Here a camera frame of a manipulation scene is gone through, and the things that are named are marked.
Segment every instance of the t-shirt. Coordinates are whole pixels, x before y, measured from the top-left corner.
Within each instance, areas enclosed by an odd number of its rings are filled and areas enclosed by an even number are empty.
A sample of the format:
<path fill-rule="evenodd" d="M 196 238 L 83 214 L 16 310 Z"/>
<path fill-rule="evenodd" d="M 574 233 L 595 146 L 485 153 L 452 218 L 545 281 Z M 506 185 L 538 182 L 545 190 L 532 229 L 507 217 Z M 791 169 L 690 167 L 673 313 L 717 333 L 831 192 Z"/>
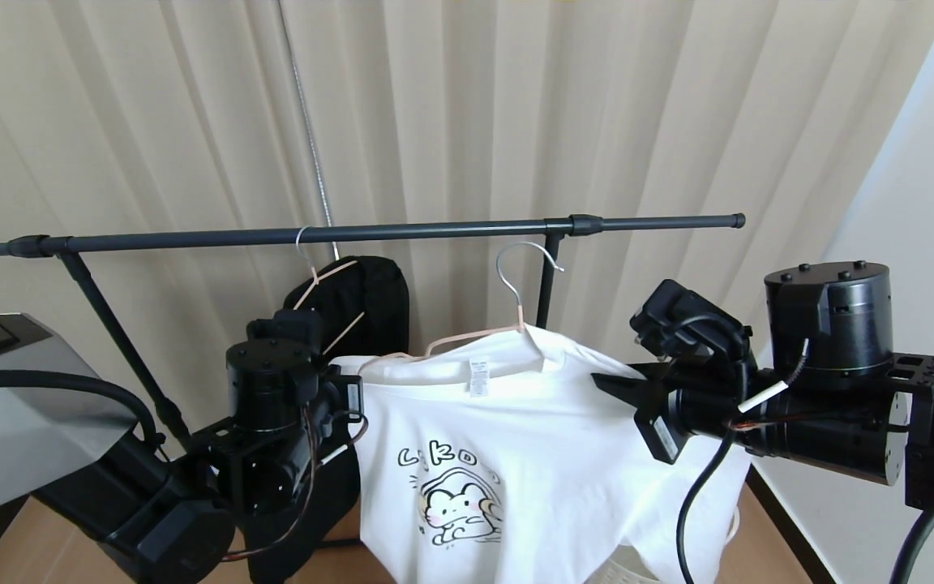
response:
<path fill-rule="evenodd" d="M 679 506 L 719 443 L 655 461 L 633 408 L 590 377 L 636 371 L 531 326 L 359 371 L 370 359 L 333 362 L 363 378 L 361 539 L 398 582 L 578 584 L 619 543 L 682 581 Z M 697 582 L 715 579 L 748 463 L 731 450 L 690 510 Z"/>

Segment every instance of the cartoon character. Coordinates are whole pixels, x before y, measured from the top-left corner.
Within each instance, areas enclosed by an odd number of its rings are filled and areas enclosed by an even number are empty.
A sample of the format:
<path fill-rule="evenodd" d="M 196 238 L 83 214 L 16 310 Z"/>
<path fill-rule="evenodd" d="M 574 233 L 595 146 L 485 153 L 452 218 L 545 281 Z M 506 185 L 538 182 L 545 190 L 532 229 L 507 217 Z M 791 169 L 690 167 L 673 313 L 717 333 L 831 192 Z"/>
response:
<path fill-rule="evenodd" d="M 457 539 L 498 541 L 503 533 L 503 508 L 492 487 L 472 473 L 456 468 L 420 487 L 420 515 L 427 525 L 441 529 L 431 539 L 443 546 Z"/>

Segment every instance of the clothes rack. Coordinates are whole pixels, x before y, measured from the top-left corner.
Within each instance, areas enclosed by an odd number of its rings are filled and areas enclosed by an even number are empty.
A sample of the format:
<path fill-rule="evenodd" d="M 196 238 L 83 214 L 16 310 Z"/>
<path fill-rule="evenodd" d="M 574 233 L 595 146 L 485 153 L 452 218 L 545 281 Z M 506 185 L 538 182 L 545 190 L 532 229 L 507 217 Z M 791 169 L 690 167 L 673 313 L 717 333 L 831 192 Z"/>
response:
<path fill-rule="evenodd" d="M 557 259 L 560 241 L 564 237 L 583 237 L 608 230 L 671 230 L 734 228 L 744 226 L 742 213 L 731 215 L 698 215 L 678 217 L 604 218 L 594 215 L 568 215 L 561 218 L 527 219 L 527 221 L 461 221 L 440 223 L 401 223 L 401 225 L 345 225 L 304 230 L 301 243 L 347 243 L 348 241 L 390 241 L 406 239 L 443 239 L 459 237 L 497 237 L 544 235 L 544 247 Z M 186 450 L 190 432 L 182 421 L 178 406 L 164 394 L 146 363 L 139 355 L 125 328 L 114 314 L 101 292 L 92 271 L 81 254 L 94 251 L 136 251 L 136 249 L 175 249 L 190 247 L 251 247 L 251 245 L 293 244 L 300 228 L 259 230 L 200 230 L 199 232 L 165 232 L 145 234 L 62 236 L 29 235 L 0 243 L 0 256 L 36 259 L 56 256 L 77 282 L 92 309 L 103 322 L 123 358 L 129 363 L 139 382 L 146 389 L 161 422 Z M 542 263 L 540 293 L 535 309 L 535 325 L 545 329 L 553 293 L 555 270 Z"/>

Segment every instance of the brown floor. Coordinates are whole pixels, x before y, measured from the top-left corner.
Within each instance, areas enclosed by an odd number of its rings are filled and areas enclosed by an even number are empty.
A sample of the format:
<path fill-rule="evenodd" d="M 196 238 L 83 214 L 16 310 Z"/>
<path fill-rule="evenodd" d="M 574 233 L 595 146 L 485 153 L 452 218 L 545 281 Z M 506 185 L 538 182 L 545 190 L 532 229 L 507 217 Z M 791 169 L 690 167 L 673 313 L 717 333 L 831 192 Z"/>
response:
<path fill-rule="evenodd" d="M 744 488 L 741 529 L 726 547 L 718 584 L 808 584 L 788 544 L 773 522 Z M 358 508 L 337 525 L 328 539 L 358 535 Z M 207 584 L 248 582 L 240 563 L 220 565 L 204 580 Z M 100 549 L 62 517 L 29 500 L 0 540 L 0 584 L 130 584 Z M 292 583 L 389 584 L 392 577 L 365 547 L 321 550 L 301 568 Z"/>

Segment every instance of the curtain fold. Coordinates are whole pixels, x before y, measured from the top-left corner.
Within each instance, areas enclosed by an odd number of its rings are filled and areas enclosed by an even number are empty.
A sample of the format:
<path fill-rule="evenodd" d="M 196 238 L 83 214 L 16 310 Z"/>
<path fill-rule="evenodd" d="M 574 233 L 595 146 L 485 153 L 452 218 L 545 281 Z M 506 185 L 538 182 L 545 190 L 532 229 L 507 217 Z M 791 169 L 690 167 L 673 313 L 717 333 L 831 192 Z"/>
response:
<path fill-rule="evenodd" d="M 0 2 L 0 240 L 322 225 L 283 24 L 338 225 L 748 215 L 564 241 L 551 328 L 638 361 L 628 318 L 667 277 L 765 339 L 762 277 L 833 236 L 934 1 Z M 419 347 L 512 321 L 512 241 L 341 252 L 399 262 Z M 308 274 L 293 247 L 86 261 L 193 427 L 225 414 L 225 348 Z M 540 255 L 505 267 L 533 318 Z M 58 262 L 0 259 L 0 311 L 141 395 Z"/>

